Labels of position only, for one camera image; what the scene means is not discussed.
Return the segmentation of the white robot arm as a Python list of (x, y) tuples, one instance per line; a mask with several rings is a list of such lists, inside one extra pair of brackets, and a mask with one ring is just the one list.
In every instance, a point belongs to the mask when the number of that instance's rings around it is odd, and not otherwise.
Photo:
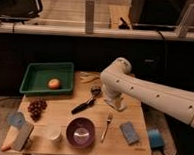
[(122, 111), (121, 94), (127, 94), (194, 128), (193, 92), (137, 79), (130, 72), (129, 61), (119, 57), (101, 72), (103, 96), (109, 105)]

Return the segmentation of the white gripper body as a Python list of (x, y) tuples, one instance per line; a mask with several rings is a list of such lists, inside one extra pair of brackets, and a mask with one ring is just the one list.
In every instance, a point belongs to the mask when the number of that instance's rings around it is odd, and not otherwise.
[(121, 97), (121, 93), (118, 93), (117, 91), (106, 91), (104, 93), (104, 101), (118, 112), (122, 112), (127, 107), (126, 103)]

